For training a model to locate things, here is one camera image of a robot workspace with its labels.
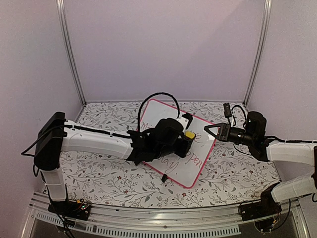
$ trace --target table surface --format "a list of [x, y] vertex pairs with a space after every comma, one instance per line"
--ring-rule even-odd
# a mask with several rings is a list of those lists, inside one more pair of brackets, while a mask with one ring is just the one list
[[[139, 102], [90, 103], [78, 123], [106, 130], [136, 129]], [[227, 122], [222, 103], [182, 102], [180, 108], [213, 123]], [[243, 114], [236, 110], [237, 126]], [[248, 153], [246, 146], [238, 149]], [[146, 165], [114, 156], [87, 152], [63, 152], [61, 168], [71, 199], [96, 204], [148, 208], [207, 207], [255, 200], [279, 181], [273, 163], [260, 162], [236, 151], [232, 143], [217, 141], [192, 189], [167, 180]]]

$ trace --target slotted vent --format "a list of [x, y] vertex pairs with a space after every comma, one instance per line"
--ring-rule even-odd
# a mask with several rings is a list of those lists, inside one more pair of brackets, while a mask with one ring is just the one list
[[[44, 212], [38, 211], [36, 218], [44, 222], [48, 222], [57, 226], [62, 226], [62, 222], [57, 215], [46, 214]], [[241, 234], [238, 225], [218, 229], [209, 229], [199, 232], [145, 232], [113, 229], [98, 225], [87, 224], [85, 232], [111, 238], [220, 238]]]

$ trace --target floral pattern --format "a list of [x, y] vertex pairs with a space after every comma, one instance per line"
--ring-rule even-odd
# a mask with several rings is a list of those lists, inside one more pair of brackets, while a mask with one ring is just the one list
[[[78, 123], [112, 131], [136, 129], [140, 103], [91, 103]], [[183, 102], [182, 110], [214, 123], [226, 122], [222, 103]], [[242, 112], [234, 112], [241, 127]], [[237, 148], [247, 153], [243, 145]], [[109, 155], [63, 152], [60, 158], [69, 197], [96, 204], [146, 208], [186, 208], [228, 205], [258, 199], [268, 186], [279, 181], [273, 163], [260, 162], [217, 141], [192, 189], [161, 182], [150, 167]]]

